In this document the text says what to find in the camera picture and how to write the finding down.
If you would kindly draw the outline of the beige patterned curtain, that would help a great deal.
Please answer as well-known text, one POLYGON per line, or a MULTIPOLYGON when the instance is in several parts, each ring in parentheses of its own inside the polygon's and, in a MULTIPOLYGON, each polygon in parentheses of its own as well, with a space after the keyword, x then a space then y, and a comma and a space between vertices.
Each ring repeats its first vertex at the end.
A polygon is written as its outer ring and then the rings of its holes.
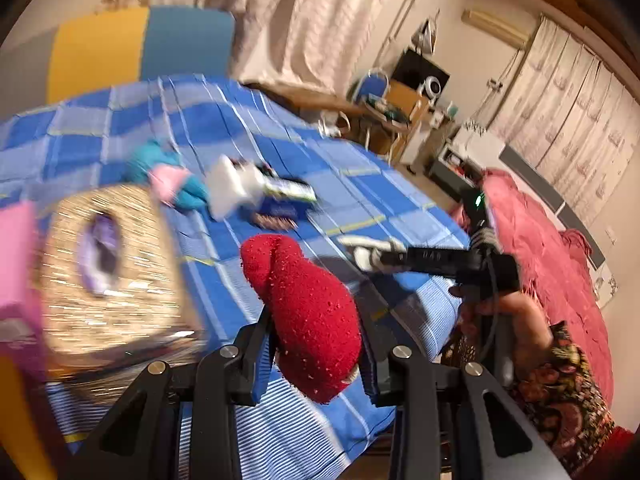
POLYGON ((235 20, 230 72, 344 94, 385 0, 102 0, 104 10, 193 6, 235 20))

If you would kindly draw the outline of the wooden desk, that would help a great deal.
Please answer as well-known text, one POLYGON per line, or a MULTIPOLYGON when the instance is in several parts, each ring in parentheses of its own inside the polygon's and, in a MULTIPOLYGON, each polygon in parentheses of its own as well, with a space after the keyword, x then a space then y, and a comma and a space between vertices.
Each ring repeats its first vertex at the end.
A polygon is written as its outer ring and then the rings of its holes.
POLYGON ((390 80, 382 98, 368 96, 357 104, 344 96, 284 82, 250 81, 246 86, 307 122, 322 122, 331 114, 344 118, 345 136, 383 156, 393 166, 400 163, 409 141, 430 111, 427 99, 394 80, 390 80))

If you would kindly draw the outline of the grey yellow blue headboard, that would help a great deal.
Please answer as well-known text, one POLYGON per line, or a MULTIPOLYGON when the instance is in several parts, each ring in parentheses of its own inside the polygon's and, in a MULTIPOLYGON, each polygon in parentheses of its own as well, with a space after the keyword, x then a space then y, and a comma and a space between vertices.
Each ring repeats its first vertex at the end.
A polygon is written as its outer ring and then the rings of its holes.
POLYGON ((235 19, 192 6, 85 15, 1 55, 1 117, 159 76, 229 73, 235 19))

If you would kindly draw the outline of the black monitor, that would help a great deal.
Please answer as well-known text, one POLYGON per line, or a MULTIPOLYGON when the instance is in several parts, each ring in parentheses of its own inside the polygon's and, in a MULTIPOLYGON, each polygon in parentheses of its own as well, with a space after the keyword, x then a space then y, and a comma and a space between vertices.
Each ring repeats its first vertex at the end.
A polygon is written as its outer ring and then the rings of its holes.
POLYGON ((437 100, 446 87, 449 74, 416 50, 406 49, 390 78, 431 100, 437 100))

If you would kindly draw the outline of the silver embossed tissue box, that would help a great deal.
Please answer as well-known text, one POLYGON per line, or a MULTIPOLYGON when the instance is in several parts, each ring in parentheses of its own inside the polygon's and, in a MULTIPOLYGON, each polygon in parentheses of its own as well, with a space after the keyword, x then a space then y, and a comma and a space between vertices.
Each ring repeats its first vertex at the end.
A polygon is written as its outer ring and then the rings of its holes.
POLYGON ((111 185, 57 202, 39 286, 48 374, 81 380, 206 345, 170 229, 143 186, 111 185))

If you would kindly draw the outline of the blue folding chair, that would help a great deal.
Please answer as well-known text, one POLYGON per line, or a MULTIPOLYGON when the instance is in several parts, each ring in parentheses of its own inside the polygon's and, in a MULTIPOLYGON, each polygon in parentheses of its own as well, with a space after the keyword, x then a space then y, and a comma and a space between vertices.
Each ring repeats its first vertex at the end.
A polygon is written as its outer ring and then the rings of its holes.
POLYGON ((382 98, 384 96, 390 80, 382 68, 370 68, 356 83, 350 100, 357 104, 368 96, 382 98))

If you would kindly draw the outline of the teal plush toy pink scarf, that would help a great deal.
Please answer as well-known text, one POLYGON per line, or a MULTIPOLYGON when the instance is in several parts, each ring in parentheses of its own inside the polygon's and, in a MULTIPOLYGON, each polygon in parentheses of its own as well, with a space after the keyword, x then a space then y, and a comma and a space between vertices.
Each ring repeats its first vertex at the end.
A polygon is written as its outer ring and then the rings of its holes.
POLYGON ((134 150, 127 162, 125 179, 149 185, 161 203, 179 210, 200 209, 208 204, 204 183, 182 166, 171 145, 157 140, 149 140, 134 150))

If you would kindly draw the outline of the pink cardboard box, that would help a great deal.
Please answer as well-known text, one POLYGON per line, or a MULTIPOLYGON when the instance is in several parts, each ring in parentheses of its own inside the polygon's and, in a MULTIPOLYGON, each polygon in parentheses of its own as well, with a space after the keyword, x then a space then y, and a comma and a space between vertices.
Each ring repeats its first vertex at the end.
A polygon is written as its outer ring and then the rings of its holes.
POLYGON ((1 209, 1 351, 21 370, 43 380, 42 309, 32 284, 38 242, 32 202, 1 209))

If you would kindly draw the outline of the pink red blanket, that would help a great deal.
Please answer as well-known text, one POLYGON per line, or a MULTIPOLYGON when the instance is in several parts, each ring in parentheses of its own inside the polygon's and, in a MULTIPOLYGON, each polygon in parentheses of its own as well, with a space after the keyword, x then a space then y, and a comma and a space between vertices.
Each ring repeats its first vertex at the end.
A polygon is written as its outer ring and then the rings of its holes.
POLYGON ((591 246, 575 229, 558 230, 542 203, 521 191, 508 172, 485 170, 482 189, 502 249, 518 260, 524 292, 536 298, 549 323, 566 323, 570 336, 584 350, 605 401, 612 402, 608 330, 588 272, 591 246))

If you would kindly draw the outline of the red sock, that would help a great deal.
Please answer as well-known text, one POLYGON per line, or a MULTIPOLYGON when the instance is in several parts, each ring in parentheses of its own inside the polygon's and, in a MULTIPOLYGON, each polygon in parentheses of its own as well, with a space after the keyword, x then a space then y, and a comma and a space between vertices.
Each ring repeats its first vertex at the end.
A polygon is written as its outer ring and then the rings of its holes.
POLYGON ((356 304, 331 272, 292 237, 258 234, 240 247, 242 271, 271 315, 282 375, 327 404, 354 380, 361 351, 356 304))

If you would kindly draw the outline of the white soft pack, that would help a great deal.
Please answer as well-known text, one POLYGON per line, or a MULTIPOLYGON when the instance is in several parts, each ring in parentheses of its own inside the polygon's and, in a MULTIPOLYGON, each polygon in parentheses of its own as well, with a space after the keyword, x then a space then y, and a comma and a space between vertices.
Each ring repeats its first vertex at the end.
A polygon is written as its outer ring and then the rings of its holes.
POLYGON ((206 174, 208 210, 221 221, 245 205, 256 205, 265 176, 252 162, 221 155, 206 174))

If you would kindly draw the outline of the blue plaid bed sheet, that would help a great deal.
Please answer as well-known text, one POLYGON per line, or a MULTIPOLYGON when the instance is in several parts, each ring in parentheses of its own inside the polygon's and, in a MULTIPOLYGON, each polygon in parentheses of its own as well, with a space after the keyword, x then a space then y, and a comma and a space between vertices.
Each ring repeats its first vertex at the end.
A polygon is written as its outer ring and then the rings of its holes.
POLYGON ((465 232, 375 154, 324 136, 236 81, 158 77, 3 119, 2 203, 28 198, 47 212, 70 194, 118 183, 134 151, 151 142, 224 205, 220 220, 205 209, 165 210, 212 348, 232 341, 262 310, 240 263, 242 243, 258 233, 252 212, 269 191, 307 185, 316 203, 292 232, 304 255, 339 278, 402 344, 427 356, 440 351, 458 314, 449 282, 420 273, 364 275, 341 237, 462 248, 465 232))

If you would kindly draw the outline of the white sock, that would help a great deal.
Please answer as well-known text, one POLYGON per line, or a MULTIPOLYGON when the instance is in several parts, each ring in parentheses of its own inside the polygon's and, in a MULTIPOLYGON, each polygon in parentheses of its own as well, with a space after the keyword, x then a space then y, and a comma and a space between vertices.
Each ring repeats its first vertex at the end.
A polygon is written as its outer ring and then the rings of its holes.
POLYGON ((392 255, 404 254, 407 251, 405 244, 395 237, 387 240, 378 240, 363 235, 343 234, 337 237, 337 241, 352 256, 356 267, 364 273, 393 274, 401 272, 401 266, 393 263, 382 263, 382 253, 390 252, 392 255))

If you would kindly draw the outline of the blue tissue pack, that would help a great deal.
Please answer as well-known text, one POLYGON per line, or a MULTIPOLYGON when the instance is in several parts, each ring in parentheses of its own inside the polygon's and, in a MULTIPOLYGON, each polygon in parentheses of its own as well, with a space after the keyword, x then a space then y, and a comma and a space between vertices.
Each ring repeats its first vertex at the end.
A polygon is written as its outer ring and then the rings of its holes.
POLYGON ((316 208, 318 198, 314 189, 302 181, 267 178, 254 211, 263 216, 304 220, 308 211, 316 208))

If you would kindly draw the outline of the wall air conditioner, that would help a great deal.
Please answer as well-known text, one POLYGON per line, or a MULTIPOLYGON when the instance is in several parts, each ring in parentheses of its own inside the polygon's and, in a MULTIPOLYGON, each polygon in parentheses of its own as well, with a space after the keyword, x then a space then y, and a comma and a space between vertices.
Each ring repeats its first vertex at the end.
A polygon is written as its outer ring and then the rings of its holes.
POLYGON ((514 49, 524 50, 528 45, 529 34, 484 11, 465 9, 461 19, 463 23, 486 32, 514 49))

